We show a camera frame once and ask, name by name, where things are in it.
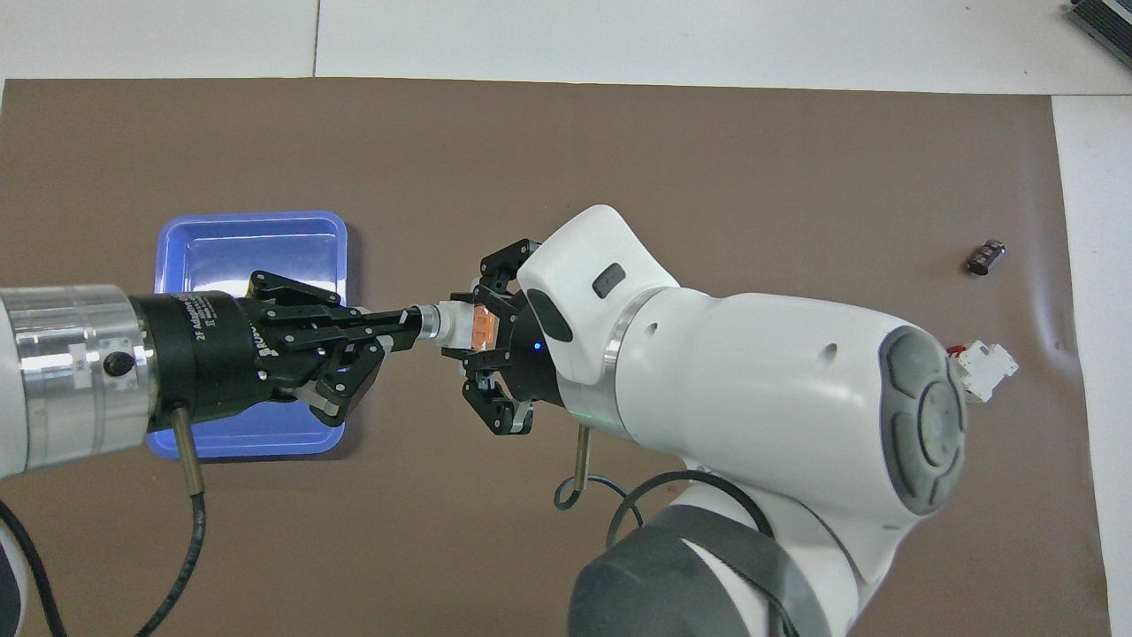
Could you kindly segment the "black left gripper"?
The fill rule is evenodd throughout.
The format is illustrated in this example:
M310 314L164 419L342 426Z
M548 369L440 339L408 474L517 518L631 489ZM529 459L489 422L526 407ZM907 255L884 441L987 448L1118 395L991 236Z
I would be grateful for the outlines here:
M372 386L389 352L412 348L417 329L286 332L264 358L260 379L252 325L226 293L135 295L152 344L157 399L151 432L170 430L175 408L192 424L230 418L271 399L303 402L327 427L340 427Z

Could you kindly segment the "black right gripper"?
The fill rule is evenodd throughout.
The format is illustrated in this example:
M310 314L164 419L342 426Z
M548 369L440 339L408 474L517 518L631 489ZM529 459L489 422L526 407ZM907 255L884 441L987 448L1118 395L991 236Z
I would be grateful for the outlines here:
M481 259L475 304L490 315L515 316L509 322L509 347L441 347L445 358L458 360L465 376L462 395L494 434L528 434L534 408L544 402L563 408L561 388L554 358L525 293L509 293L523 265L541 242L511 243ZM422 332L417 308L372 313L344 305L342 296L271 272L252 272L248 286L248 318L271 344L365 344L383 337L393 344L412 344ZM494 375L509 369L509 391Z

